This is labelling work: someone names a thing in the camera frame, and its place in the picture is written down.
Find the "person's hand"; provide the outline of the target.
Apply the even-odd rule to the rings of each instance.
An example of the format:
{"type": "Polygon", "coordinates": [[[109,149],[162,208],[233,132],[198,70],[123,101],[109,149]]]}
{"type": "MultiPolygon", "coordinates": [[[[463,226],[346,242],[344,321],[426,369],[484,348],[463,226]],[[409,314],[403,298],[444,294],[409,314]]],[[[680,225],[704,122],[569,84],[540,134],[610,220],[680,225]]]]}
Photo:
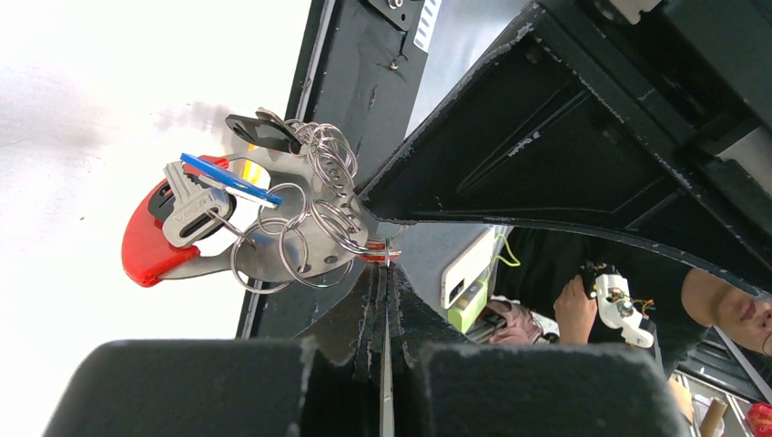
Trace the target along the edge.
{"type": "Polygon", "coordinates": [[[554,303],[559,343],[585,345],[594,326],[596,314],[596,301],[587,298],[583,279],[576,275],[566,283],[554,303]]]}

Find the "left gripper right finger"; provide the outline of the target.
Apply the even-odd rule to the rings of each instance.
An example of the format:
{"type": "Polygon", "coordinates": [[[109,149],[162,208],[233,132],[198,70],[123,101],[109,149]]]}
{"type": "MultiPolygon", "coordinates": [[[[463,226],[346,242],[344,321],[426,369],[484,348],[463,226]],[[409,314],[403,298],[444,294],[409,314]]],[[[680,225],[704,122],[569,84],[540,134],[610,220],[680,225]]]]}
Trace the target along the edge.
{"type": "Polygon", "coordinates": [[[434,353],[470,340],[416,293],[402,266],[389,267],[386,285],[395,434],[433,436],[434,353]]]}

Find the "key with red tag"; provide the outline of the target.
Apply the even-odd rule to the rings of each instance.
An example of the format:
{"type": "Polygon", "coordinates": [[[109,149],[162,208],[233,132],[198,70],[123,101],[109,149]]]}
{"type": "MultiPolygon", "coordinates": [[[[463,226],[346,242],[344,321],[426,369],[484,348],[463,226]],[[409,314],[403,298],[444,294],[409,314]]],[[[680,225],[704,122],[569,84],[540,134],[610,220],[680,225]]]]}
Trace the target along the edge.
{"type": "Polygon", "coordinates": [[[360,259],[368,262],[386,263],[396,260],[402,254],[401,248],[391,239],[368,239],[360,259]]]}

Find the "key organizer with red handle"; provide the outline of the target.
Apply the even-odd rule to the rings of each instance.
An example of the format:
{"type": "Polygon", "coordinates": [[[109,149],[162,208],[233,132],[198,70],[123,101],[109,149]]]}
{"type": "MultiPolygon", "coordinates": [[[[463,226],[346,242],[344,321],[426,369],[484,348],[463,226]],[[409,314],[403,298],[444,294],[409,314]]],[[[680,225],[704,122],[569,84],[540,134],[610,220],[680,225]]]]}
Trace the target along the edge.
{"type": "Polygon", "coordinates": [[[343,133],[329,123],[284,120],[267,109],[253,117],[270,117],[300,141],[299,155],[258,147],[223,157],[195,156],[227,169],[249,183],[283,198],[268,208],[246,194],[202,176],[184,164],[201,182],[227,191],[235,212],[192,246],[168,243],[162,226],[173,209],[173,194],[165,174],[140,202],[129,219],[121,245],[122,267],[142,287],[165,280],[194,279],[231,273],[240,285],[262,282],[273,294],[293,284],[326,289],[326,275],[347,277],[364,252],[368,239],[391,239],[366,222],[355,193],[358,161],[343,133]]]}

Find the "silver DADA key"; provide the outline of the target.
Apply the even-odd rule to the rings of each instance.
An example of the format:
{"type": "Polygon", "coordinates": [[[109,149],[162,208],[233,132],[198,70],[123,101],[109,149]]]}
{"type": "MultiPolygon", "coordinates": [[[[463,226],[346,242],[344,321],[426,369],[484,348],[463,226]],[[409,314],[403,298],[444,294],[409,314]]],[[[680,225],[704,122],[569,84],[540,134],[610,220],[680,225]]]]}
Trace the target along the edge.
{"type": "Polygon", "coordinates": [[[229,219],[235,212],[235,200],[227,191],[201,182],[199,176],[184,170],[181,161],[166,164],[164,174],[174,200],[162,231],[172,246],[192,246],[221,224],[212,214],[229,219]]]}

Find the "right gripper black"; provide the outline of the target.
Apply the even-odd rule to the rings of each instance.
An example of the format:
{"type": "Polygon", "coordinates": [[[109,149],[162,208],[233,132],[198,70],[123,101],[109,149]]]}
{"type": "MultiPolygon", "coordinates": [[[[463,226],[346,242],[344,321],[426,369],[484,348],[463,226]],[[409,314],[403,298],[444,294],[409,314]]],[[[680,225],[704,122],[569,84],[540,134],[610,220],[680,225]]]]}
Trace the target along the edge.
{"type": "Polygon", "coordinates": [[[771,238],[768,1],[534,1],[363,191],[382,219],[771,238]]]}

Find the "blue key tag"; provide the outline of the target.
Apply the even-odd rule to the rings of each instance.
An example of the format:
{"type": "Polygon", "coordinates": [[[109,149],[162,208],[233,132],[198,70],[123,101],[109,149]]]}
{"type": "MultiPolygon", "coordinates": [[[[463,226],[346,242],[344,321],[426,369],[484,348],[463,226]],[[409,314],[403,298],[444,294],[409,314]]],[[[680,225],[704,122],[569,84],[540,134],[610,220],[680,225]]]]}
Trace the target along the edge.
{"type": "Polygon", "coordinates": [[[202,176],[206,176],[227,188],[232,188],[240,193],[246,194],[248,198],[253,198],[268,208],[278,208],[283,203],[282,197],[271,194],[267,190],[259,188],[240,178],[235,173],[204,160],[203,158],[182,153],[180,155],[180,160],[184,164],[198,170],[202,176]]]}

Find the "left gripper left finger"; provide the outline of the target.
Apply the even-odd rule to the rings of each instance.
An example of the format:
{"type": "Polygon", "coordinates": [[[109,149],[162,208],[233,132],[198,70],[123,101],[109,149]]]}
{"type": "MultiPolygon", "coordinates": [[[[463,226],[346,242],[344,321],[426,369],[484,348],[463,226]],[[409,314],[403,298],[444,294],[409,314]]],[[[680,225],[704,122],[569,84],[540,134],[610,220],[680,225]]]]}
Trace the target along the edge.
{"type": "Polygon", "coordinates": [[[368,265],[335,306],[300,336],[315,347],[301,436],[381,434],[381,266],[368,265]]]}

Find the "black key tag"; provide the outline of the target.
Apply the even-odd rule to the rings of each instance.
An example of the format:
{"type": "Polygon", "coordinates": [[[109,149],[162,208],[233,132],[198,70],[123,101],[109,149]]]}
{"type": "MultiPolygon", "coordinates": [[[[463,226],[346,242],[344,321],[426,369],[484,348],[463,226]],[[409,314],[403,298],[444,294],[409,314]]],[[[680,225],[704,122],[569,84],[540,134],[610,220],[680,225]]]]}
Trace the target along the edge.
{"type": "Polygon", "coordinates": [[[266,149],[299,155],[302,145],[290,130],[270,117],[228,115],[227,127],[240,139],[266,149]]]}

